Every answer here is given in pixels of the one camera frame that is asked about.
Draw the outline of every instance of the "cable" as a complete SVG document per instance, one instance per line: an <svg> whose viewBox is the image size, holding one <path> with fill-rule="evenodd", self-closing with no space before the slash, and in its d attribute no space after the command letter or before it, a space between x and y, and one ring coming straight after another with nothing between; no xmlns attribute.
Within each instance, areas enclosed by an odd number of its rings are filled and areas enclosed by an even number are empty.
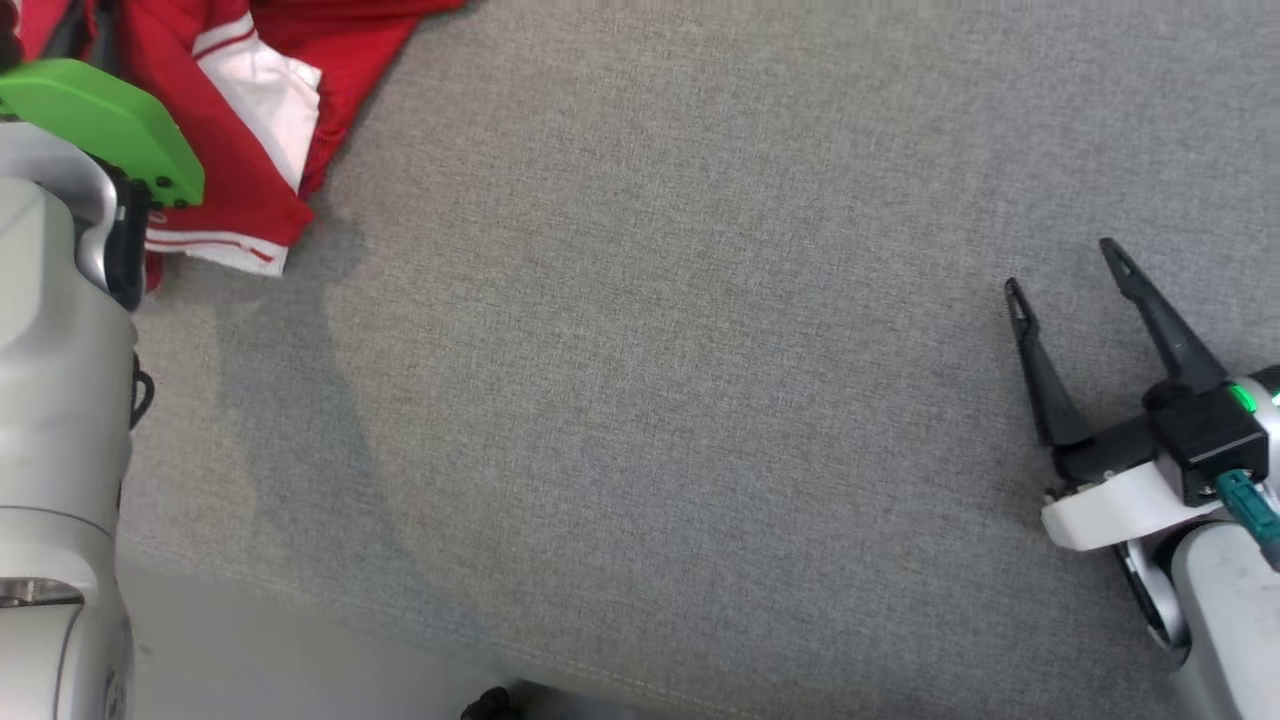
<svg viewBox="0 0 1280 720"><path fill-rule="evenodd" d="M138 386L142 386L142 397L138 398ZM129 391L129 429L132 430L138 420L147 414L151 409L151 401L156 396L156 383L151 379L142 369L142 361L138 360L138 354L133 354L133 387Z"/></svg>
<svg viewBox="0 0 1280 720"><path fill-rule="evenodd" d="M1249 480L1244 470L1231 470L1217 477L1217 496L1236 523L1257 541L1262 556L1280 573L1280 514Z"/></svg>

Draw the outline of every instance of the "red cloth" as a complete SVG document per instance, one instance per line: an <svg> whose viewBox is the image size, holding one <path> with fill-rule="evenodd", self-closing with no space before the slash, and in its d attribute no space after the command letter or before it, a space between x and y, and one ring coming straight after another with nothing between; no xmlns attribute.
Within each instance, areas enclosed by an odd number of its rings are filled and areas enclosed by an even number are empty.
<svg viewBox="0 0 1280 720"><path fill-rule="evenodd" d="M24 3L19 35L38 56L70 0ZM95 0L87 0L92 8ZM125 79L155 95L205 168L202 205L152 215L148 247L180 249L279 274L311 220L298 192L319 190L360 105L419 20L465 0L125 0L116 44ZM298 192L198 60L261 37L321 70L320 110ZM210 37L218 38L210 44Z"/></svg>
<svg viewBox="0 0 1280 720"><path fill-rule="evenodd" d="M253 4L268 45L320 68L320 122L302 172L303 195L324 184L325 168L365 97L424 15L466 0L260 0Z"/></svg>

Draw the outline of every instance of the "green plastic part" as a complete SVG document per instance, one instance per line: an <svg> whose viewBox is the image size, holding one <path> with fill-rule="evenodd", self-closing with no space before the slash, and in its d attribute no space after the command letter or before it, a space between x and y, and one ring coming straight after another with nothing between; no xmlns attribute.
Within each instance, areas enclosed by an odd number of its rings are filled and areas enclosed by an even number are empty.
<svg viewBox="0 0 1280 720"><path fill-rule="evenodd" d="M1217 496L1231 518L1253 536L1272 569L1280 573L1280 514L1271 509L1243 470L1219 475Z"/></svg>
<svg viewBox="0 0 1280 720"><path fill-rule="evenodd" d="M146 182L164 206L205 199L205 169L164 105L92 65L58 58L14 67L0 74L0 113Z"/></svg>
<svg viewBox="0 0 1280 720"><path fill-rule="evenodd" d="M1249 391L1235 383L1231 383L1228 389L1231 391L1231 395L1235 396L1235 401L1240 404L1240 407L1244 407L1245 413L1253 415L1258 411L1258 404L1253 401L1253 396L1249 395Z"/></svg>

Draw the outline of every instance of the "red and white garment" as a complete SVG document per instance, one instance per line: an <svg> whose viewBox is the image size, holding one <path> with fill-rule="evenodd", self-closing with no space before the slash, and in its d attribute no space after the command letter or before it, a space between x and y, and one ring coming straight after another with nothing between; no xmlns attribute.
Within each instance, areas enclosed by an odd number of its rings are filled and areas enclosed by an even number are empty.
<svg viewBox="0 0 1280 720"><path fill-rule="evenodd" d="M88 0L88 9L96 0ZM24 3L38 56L70 0ZM465 0L124 0L124 77L168 108L205 200L154 213L147 249L279 275L360 105L426 14Z"/></svg>

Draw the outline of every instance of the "teal connector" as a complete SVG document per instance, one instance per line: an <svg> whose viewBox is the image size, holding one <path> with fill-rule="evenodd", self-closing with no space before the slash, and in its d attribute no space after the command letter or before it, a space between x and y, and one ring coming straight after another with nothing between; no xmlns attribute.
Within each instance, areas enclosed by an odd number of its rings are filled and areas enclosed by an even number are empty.
<svg viewBox="0 0 1280 720"><path fill-rule="evenodd" d="M1222 473L1217 477L1217 497L1257 541L1271 569L1280 573L1280 514L1262 497L1253 480L1244 470Z"/></svg>

